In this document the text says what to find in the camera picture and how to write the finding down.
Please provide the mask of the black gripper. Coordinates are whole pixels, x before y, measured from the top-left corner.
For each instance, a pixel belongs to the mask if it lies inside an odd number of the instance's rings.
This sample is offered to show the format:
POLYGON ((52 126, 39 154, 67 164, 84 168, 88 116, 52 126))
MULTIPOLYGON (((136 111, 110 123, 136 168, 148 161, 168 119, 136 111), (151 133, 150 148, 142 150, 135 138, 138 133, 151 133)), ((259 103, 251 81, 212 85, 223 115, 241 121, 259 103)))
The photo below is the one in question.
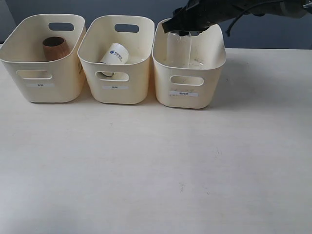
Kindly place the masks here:
POLYGON ((163 32, 183 37, 198 35, 211 25, 234 19, 240 14, 276 14, 279 0, 190 0, 172 18, 162 23, 163 32))

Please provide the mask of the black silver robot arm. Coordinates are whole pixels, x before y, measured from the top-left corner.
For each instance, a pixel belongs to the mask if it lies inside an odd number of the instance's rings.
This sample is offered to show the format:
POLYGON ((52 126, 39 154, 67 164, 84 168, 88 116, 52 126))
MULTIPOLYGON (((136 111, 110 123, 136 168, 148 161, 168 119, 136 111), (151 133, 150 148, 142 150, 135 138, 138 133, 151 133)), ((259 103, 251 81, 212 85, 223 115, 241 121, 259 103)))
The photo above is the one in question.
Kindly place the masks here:
POLYGON ((244 15, 300 19, 308 13, 312 13, 310 0, 190 0, 173 12, 172 18, 162 23, 162 28, 165 34, 197 36, 211 26, 232 20, 226 30, 230 36, 233 26, 244 15))

